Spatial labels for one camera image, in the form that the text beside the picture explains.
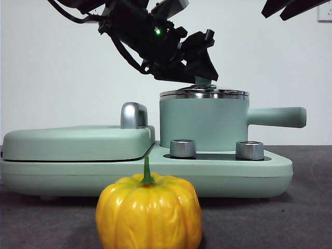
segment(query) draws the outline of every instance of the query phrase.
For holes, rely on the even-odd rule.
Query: dark gray tabletop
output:
[[[332,146],[266,149],[293,161],[289,189],[270,199],[200,198],[200,249],[332,248]],[[0,248],[101,249],[94,221],[97,201],[45,202],[1,185]]]

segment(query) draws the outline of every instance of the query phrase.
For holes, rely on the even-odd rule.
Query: green stem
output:
[[[144,177],[143,177],[141,183],[143,185],[155,183],[155,180],[150,175],[149,157],[144,158]]]

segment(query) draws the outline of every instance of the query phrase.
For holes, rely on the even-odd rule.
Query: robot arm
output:
[[[192,84],[195,77],[218,79],[207,51],[214,45],[214,32],[197,32],[180,42],[188,32],[183,27],[175,28],[168,20],[187,7],[188,0],[163,0],[150,13],[146,9],[148,0],[59,0],[88,14],[84,19],[71,16],[54,0],[48,1],[74,22],[97,21],[99,33],[106,33],[127,62],[142,74],[152,74],[158,80]],[[105,9],[101,16],[89,14],[89,11],[103,4]],[[123,44],[136,51],[143,62],[136,62]]]

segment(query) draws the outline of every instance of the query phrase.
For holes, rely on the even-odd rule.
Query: black cable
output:
[[[91,21],[100,22],[104,19],[103,16],[99,15],[89,15],[83,19],[77,18],[69,14],[67,11],[65,11],[63,8],[60,7],[60,5],[55,2],[54,0],[47,0],[61,15],[68,18],[69,20],[76,22],[76,23],[86,23]]]
[[[119,53],[122,55],[122,57],[137,71],[139,71],[141,74],[150,74],[150,71],[145,71],[131,56],[131,54],[128,52],[128,50],[124,47],[122,42],[115,36],[110,35],[110,38],[112,39],[116,49],[119,51]]]

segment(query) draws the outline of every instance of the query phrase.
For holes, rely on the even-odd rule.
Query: silver knob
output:
[[[237,142],[236,157],[246,160],[264,159],[264,145],[255,141]]]
[[[175,139],[171,141],[170,154],[172,157],[195,157],[196,143],[194,140]]]

